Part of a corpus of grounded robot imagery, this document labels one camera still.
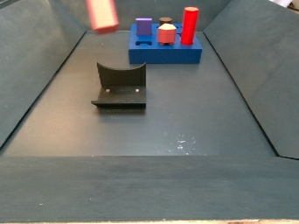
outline purple block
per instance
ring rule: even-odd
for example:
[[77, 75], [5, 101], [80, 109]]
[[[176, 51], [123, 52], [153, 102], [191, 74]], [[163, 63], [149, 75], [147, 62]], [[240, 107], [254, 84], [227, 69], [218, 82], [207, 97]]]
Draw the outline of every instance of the purple block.
[[139, 17], [135, 20], [136, 23], [136, 35], [152, 35], [152, 22], [149, 17]]

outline blue pegboard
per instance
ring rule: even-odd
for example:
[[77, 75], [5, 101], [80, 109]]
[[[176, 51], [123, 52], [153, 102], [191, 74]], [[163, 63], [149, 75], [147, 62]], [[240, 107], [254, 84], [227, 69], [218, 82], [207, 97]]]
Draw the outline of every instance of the blue pegboard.
[[194, 38], [192, 45], [181, 45], [181, 24], [176, 26], [176, 38], [173, 45], [157, 43], [157, 27], [152, 24], [151, 36], [136, 36], [136, 24], [131, 25], [131, 37], [128, 43], [128, 58], [131, 64], [198, 64], [202, 60], [202, 44]]

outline black holder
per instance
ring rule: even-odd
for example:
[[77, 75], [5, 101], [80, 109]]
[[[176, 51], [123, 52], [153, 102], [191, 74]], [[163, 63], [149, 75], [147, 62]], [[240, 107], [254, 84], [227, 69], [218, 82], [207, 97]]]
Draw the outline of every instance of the black holder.
[[107, 109], [145, 107], [145, 63], [133, 69], [115, 69], [97, 63], [100, 91], [91, 103]]

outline red cylinder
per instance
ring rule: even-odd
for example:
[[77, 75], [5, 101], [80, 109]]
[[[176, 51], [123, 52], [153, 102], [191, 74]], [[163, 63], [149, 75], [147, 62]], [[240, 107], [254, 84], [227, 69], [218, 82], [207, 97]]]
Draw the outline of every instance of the red cylinder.
[[196, 22], [200, 10], [196, 7], [186, 7], [181, 22], [181, 44], [191, 46], [196, 30]]

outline red block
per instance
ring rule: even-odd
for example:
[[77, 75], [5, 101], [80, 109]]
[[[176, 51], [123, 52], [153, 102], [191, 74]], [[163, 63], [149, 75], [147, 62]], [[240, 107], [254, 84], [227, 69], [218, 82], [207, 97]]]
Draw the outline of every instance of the red block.
[[157, 42], [172, 45], [175, 42], [176, 27], [172, 24], [163, 24], [157, 29]]
[[196, 7], [184, 8], [183, 23], [181, 23], [181, 44], [183, 45], [187, 45], [187, 46], [192, 45], [199, 14], [200, 14], [200, 10]]
[[91, 28], [99, 33], [117, 30], [117, 11], [113, 0], [87, 0]]

